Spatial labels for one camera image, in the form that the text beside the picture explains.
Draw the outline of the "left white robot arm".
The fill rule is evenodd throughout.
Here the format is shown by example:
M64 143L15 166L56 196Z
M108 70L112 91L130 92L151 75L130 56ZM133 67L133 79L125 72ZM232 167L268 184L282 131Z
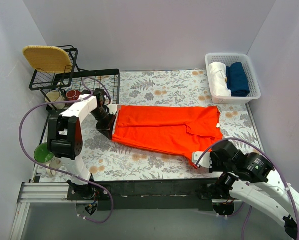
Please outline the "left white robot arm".
M89 183L92 174L81 155L84 146L81 124L92 115L96 120L96 130L112 140L119 105L109 102L103 89L96 89L94 93L84 90L75 103L59 115L51 116L48 122L47 148L61 160L71 182L80 185L78 193L85 200L95 196L96 188Z

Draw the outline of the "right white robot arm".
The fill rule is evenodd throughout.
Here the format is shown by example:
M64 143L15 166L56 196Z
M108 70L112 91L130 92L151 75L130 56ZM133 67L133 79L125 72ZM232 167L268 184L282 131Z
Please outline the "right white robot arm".
M216 143L210 152L211 170L221 172L215 184L222 198L241 200L263 212L299 240L299 193L267 157L257 152L242 153L228 140Z

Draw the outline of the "orange t shirt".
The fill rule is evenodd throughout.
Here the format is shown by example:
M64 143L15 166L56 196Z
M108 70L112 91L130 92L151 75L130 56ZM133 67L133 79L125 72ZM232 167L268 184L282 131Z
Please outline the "orange t shirt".
M217 106L123 105L118 112L114 142L156 153L192 159L223 139Z

